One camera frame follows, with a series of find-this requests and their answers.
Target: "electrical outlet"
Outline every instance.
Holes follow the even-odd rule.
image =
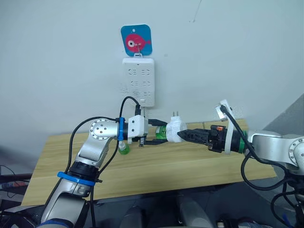
[[[142,107],[155,104],[155,74],[152,58],[124,58],[123,74],[130,96],[136,98]]]

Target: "gray floor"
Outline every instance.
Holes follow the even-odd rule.
[[[138,206],[145,212],[145,227],[147,228],[180,226],[177,207],[179,195],[190,196],[196,200],[213,222],[219,220],[222,215],[226,215],[234,219],[250,217],[275,228],[285,227],[273,217],[270,203],[244,183],[235,183],[220,189],[196,188],[100,200],[95,205],[97,225],[118,228],[127,210]],[[276,211],[280,216],[285,213],[291,222],[295,221],[294,212],[282,208],[276,208]],[[91,225],[91,215],[88,214],[85,227],[88,228]]]

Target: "fish sticker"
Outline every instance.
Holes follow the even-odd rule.
[[[147,25],[129,25],[121,28],[124,49],[129,56],[140,52],[143,56],[152,53],[151,30]]]

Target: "blue sticker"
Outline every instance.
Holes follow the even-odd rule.
[[[140,52],[143,56],[152,53],[151,30],[147,25],[127,25],[121,28],[123,45],[128,56]]]

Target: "wooden table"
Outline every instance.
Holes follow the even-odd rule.
[[[238,123],[242,129],[247,129],[244,120],[238,120]],[[212,124],[227,125],[227,122],[190,123],[188,128],[210,129]],[[154,133],[155,128],[150,128],[148,136]],[[75,136],[73,160],[87,136],[88,133]],[[58,180],[58,171],[64,171],[66,167],[69,138],[69,134],[49,137],[22,206],[45,203]],[[111,142],[105,162],[112,155],[115,144],[116,141]],[[117,153],[105,169],[100,177],[103,183],[95,186],[95,199],[242,181],[240,166],[244,156],[236,152],[230,155],[211,152],[205,145],[190,142],[144,147],[133,143],[130,149],[128,155]],[[246,175],[250,180],[276,176],[271,166],[252,159],[246,165]]]

